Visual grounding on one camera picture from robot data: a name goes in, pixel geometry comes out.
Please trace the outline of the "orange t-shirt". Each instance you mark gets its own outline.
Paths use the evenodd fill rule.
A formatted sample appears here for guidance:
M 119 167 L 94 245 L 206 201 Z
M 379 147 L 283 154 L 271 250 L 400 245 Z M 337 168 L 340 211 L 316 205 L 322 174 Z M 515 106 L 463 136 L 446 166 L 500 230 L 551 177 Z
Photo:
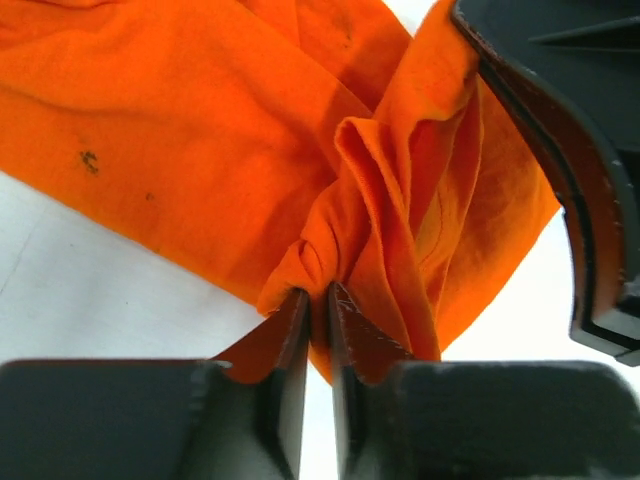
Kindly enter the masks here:
M 437 2 L 5 1 L 1 168 L 254 305 L 436 360 L 559 205 Z

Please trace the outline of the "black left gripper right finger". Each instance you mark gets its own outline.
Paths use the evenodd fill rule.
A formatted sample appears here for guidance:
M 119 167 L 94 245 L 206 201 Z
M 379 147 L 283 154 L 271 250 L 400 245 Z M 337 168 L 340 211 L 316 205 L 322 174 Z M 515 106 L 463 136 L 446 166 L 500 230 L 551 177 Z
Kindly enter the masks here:
M 388 375 L 413 356 L 364 316 L 342 284 L 330 285 L 327 300 L 338 474 L 385 479 L 393 470 Z

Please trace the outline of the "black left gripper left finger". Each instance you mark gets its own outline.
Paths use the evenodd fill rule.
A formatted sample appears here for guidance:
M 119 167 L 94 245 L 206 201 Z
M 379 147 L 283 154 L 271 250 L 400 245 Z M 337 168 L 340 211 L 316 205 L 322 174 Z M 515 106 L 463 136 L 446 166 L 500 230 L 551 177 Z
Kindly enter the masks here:
M 292 290 L 266 320 L 213 358 L 248 392 L 248 431 L 278 479 L 300 474 L 309 309 L 309 295 Z

